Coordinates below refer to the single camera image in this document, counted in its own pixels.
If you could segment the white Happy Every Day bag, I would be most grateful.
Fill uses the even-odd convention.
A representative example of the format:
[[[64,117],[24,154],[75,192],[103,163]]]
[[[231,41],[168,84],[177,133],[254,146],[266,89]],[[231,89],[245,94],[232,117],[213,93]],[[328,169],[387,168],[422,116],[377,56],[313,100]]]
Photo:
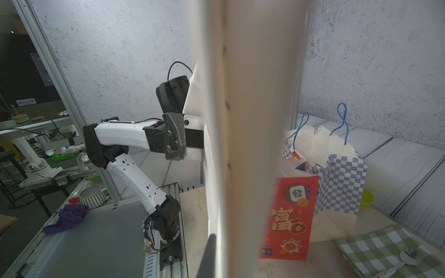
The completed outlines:
[[[250,278],[289,113],[297,109],[310,1],[187,1],[204,121],[214,278]]]

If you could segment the red paper gift bag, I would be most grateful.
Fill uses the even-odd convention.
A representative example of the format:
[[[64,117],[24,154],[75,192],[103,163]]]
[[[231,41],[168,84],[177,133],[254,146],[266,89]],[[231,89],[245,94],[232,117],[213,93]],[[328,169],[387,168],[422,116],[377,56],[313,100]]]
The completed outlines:
[[[305,261],[315,213],[319,177],[305,162],[281,160],[260,258]]]

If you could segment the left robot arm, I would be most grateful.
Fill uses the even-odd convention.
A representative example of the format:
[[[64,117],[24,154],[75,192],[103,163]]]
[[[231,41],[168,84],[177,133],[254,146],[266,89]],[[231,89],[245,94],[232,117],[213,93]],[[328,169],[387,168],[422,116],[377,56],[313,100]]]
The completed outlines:
[[[156,88],[161,117],[139,121],[112,117],[83,127],[89,160],[124,182],[144,206],[146,243],[154,243],[152,232],[159,235],[161,247],[180,236],[180,203],[161,186],[171,161],[203,157],[199,89],[197,72],[169,79]]]

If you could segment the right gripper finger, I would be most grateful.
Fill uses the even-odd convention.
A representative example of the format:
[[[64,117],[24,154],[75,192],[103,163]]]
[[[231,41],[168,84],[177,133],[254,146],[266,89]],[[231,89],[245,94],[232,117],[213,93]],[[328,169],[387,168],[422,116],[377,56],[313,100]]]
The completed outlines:
[[[216,243],[217,236],[215,234],[211,234],[208,238],[196,278],[214,278],[216,263]]]

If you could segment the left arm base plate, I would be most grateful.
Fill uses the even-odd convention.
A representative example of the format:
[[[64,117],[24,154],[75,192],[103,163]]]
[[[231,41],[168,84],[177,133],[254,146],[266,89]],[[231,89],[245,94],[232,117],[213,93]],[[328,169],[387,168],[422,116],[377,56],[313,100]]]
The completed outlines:
[[[181,239],[164,244],[159,251],[159,265],[164,268],[183,259],[183,248]]]

